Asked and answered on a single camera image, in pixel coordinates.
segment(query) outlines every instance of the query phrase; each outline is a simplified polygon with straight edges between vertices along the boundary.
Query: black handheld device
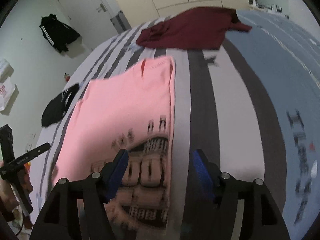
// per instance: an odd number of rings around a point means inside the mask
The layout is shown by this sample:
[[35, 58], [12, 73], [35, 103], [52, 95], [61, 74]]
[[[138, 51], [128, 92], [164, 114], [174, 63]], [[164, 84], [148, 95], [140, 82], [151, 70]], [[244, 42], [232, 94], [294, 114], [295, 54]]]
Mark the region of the black handheld device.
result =
[[13, 152], [12, 129], [9, 125], [5, 125], [0, 128], [0, 146], [4, 161], [4, 166], [0, 168], [0, 176], [3, 180], [10, 182], [20, 202], [23, 214], [25, 216], [29, 216], [33, 211], [32, 203], [28, 192], [25, 192], [20, 184], [18, 172], [24, 169], [24, 165], [26, 163], [48, 151], [50, 149], [50, 144], [45, 143], [15, 159]]

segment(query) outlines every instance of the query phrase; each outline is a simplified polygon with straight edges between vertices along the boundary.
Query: pink t-shirt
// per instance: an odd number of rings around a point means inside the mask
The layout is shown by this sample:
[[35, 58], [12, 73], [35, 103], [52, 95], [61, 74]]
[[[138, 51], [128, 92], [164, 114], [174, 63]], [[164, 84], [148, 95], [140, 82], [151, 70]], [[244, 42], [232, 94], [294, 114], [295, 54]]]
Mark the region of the pink t-shirt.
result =
[[75, 106], [55, 167], [60, 178], [85, 179], [121, 148], [129, 164], [109, 219], [132, 228], [165, 228], [174, 117], [172, 57], [147, 58], [125, 73], [90, 81]]

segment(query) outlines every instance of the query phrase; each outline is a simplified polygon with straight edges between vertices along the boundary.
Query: door handle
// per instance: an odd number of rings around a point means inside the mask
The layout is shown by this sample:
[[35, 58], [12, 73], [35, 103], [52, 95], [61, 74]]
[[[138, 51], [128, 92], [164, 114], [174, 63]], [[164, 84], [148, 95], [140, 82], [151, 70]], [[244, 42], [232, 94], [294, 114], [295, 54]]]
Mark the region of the door handle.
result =
[[104, 6], [103, 3], [101, 3], [100, 6], [99, 6], [96, 10], [97, 10], [98, 12], [101, 12], [102, 10], [103, 10], [104, 12], [107, 11], [107, 9], [106, 9], [106, 7]]

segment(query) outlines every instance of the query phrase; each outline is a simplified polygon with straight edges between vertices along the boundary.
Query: gray stripe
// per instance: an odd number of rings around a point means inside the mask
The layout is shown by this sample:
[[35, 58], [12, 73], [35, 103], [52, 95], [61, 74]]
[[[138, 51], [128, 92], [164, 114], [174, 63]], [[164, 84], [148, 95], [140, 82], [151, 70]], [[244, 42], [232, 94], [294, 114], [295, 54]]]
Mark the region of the gray stripe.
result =
[[[154, 25], [154, 23], [156, 22], [156, 20], [152, 21], [147, 28], [150, 28], [151, 26]], [[133, 66], [134, 64], [136, 64], [139, 60], [139, 57], [141, 55], [141, 53], [143, 52], [144, 48], [140, 48], [137, 51], [134, 52], [134, 54], [132, 55], [132, 57], [130, 58], [128, 64], [127, 64], [127, 68], [125, 70], [128, 70], [131, 66]]]
[[[150, 22], [145, 23], [141, 29], [144, 29], [145, 26], [148, 27], [149, 24], [150, 24]], [[138, 37], [140, 36], [140, 33], [141, 33], [141, 32], [137, 32], [137, 33], [136, 33], [135, 37], [133, 38], [133, 40], [132, 40], [132, 42], [131, 42], [131, 45], [134, 45], [134, 44], [135, 44], [136, 40], [137, 40]], [[127, 47], [127, 50], [126, 50], [124, 56], [120, 59], [120, 61], [119, 61], [119, 63], [118, 63], [118, 67], [112, 72], [112, 74], [111, 74], [110, 77], [116, 76], [116, 75], [119, 75], [119, 74], [122, 74], [123, 72], [126, 71], [128, 62], [129, 62], [131, 56], [132, 56], [133, 53], [134, 53], [129, 47], [130, 47], [130, 44], [129, 44], [129, 46]]]
[[122, 37], [119, 39], [119, 41], [117, 42], [116, 46], [114, 46], [109, 53], [106, 55], [106, 57], [103, 59], [103, 61], [100, 63], [97, 72], [94, 74], [94, 76], [92, 77], [92, 79], [96, 79], [102, 68], [104, 67], [105, 63], [108, 61], [108, 59], [110, 58], [111, 54], [113, 53], [113, 51], [115, 50], [115, 48], [119, 45], [119, 43], [124, 39], [124, 37], [129, 33], [129, 31], [124, 32], [124, 34], [122, 35]]
[[[70, 118], [72, 116], [73, 110], [74, 110], [74, 108], [72, 109], [72, 111], [68, 115], [67, 120], [66, 120], [66, 124], [63, 126], [62, 135], [61, 135], [61, 137], [63, 137], [63, 138], [64, 138], [64, 136], [66, 134], [68, 123], [69, 123]], [[48, 178], [47, 194], [52, 190], [52, 186], [53, 186], [52, 183], [51, 183], [52, 182], [52, 172], [53, 172], [54, 166], [55, 166], [55, 164], [57, 162], [57, 159], [58, 159], [58, 158], [56, 158], [56, 154], [57, 154], [57, 152], [60, 152], [61, 146], [62, 146], [62, 143], [59, 142], [59, 145], [58, 145], [58, 147], [57, 147], [57, 149], [56, 149], [56, 151], [54, 153], [53, 159], [52, 159], [52, 163], [51, 163], [51, 166], [50, 166], [49, 178]]]
[[141, 55], [140, 55], [140, 57], [138, 59], [138, 62], [144, 60], [145, 58], [154, 58], [155, 52], [156, 52], [155, 49], [145, 48], [143, 50], [143, 52], [141, 53]]
[[167, 49], [156, 49], [156, 52], [155, 52], [155, 57], [159, 57], [159, 56], [163, 56], [165, 55], [167, 52]]
[[[95, 63], [93, 64], [92, 68], [88, 71], [88, 73], [86, 74], [85, 78], [83, 79], [83, 82], [88, 78], [88, 76], [91, 74], [93, 68], [97, 65], [97, 63], [102, 59], [103, 55], [110, 49], [111, 45], [116, 41], [116, 39], [112, 40], [111, 43], [107, 46], [107, 48], [103, 51], [103, 53], [99, 56], [99, 58], [95, 61]], [[57, 136], [57, 132], [58, 129], [61, 125], [62, 121], [59, 122], [59, 124], [57, 125], [57, 128], [53, 134], [53, 139], [51, 142], [51, 146], [53, 145], [55, 138]], [[43, 186], [43, 181], [44, 181], [44, 176], [45, 176], [45, 172], [46, 172], [46, 168], [47, 168], [47, 162], [48, 162], [48, 158], [49, 158], [49, 154], [51, 152], [51, 149], [49, 151], [47, 151], [46, 156], [45, 156], [45, 160], [44, 160], [44, 167], [43, 167], [43, 171], [42, 171], [42, 176], [41, 176], [41, 181], [40, 181], [40, 189], [39, 189], [39, 196], [42, 196], [42, 186]]]
[[167, 49], [175, 60], [175, 109], [169, 220], [165, 239], [179, 239], [187, 185], [190, 146], [190, 73], [188, 54]]
[[[217, 110], [215, 105], [212, 81], [207, 62], [201, 50], [188, 51], [190, 69], [190, 148], [191, 154], [202, 149], [210, 162], [220, 167], [220, 142]], [[196, 214], [202, 213], [196, 203], [202, 201], [195, 168], [189, 161], [186, 199], [183, 213], [183, 224], [190, 225]], [[180, 239], [189, 236], [181, 233]]]
[[222, 44], [246, 85], [256, 111], [263, 148], [264, 180], [282, 213], [286, 198], [287, 161], [276, 111], [260, 79], [238, 49], [228, 39]]
[[122, 57], [124, 56], [124, 54], [127, 51], [127, 47], [132, 43], [132, 40], [134, 39], [135, 35], [138, 33], [138, 31], [140, 31], [140, 29], [142, 28], [143, 24], [140, 25], [135, 31], [134, 33], [131, 35], [131, 37], [127, 40], [127, 42], [124, 44], [124, 47], [121, 49], [121, 51], [119, 52], [116, 60], [114, 61], [114, 63], [112, 64], [111, 68], [109, 69], [109, 71], [106, 73], [106, 75], [104, 76], [104, 78], [109, 78], [112, 74], [112, 72], [115, 70], [115, 68], [118, 66], [119, 61], [122, 59]]

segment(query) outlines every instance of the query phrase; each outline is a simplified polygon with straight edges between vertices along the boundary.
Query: maroon shirt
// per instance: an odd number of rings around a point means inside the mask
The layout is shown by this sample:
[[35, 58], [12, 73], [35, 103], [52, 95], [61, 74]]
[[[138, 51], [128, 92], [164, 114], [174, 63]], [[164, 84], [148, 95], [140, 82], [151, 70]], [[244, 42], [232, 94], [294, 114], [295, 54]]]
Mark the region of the maroon shirt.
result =
[[239, 21], [234, 9], [197, 7], [142, 30], [136, 43], [151, 49], [219, 49], [226, 31], [251, 28]]

